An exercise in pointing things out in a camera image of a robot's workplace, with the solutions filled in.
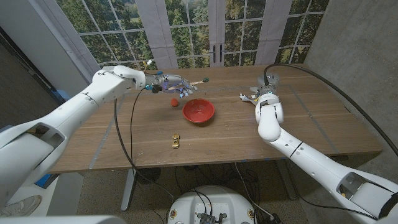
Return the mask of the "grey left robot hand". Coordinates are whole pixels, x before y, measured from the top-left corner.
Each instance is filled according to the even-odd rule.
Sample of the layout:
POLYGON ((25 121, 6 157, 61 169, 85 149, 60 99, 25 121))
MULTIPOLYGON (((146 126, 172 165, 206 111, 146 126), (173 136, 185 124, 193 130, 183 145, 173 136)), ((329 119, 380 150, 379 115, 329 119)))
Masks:
POLYGON ((160 91, 164 93, 178 93, 181 98, 197 91, 197 87, 192 85, 187 79, 174 74, 146 75, 146 86, 151 87, 153 93, 160 91))

